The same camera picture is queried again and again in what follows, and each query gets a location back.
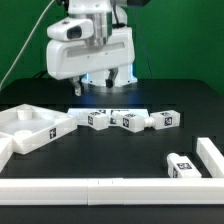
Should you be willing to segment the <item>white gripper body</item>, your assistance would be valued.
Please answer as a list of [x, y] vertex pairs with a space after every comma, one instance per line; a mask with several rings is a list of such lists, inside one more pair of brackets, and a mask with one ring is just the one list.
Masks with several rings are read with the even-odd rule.
[[134, 46], [128, 27], [115, 29], [106, 44], [90, 46], [93, 36], [90, 19], [65, 18], [47, 28], [48, 73], [57, 80], [72, 78], [132, 64]]

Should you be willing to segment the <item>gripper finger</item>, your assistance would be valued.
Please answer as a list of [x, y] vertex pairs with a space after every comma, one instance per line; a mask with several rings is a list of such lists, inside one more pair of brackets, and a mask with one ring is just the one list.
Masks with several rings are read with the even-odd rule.
[[82, 88], [80, 84], [80, 78], [78, 76], [72, 77], [70, 79], [71, 84], [74, 87], [74, 92], [76, 96], [81, 96], [82, 95]]
[[115, 79], [117, 77], [117, 74], [118, 74], [118, 69], [117, 68], [113, 68], [113, 69], [109, 70], [109, 76], [105, 80], [107, 88], [112, 88], [114, 86], [114, 82], [115, 82]]

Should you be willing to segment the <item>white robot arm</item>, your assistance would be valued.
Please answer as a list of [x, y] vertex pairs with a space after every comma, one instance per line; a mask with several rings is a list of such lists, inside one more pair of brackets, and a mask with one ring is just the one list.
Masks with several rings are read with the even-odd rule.
[[47, 29], [47, 70], [57, 80], [83, 89], [114, 93], [137, 84], [132, 29], [126, 7], [143, 7], [151, 0], [56, 0], [68, 16]]

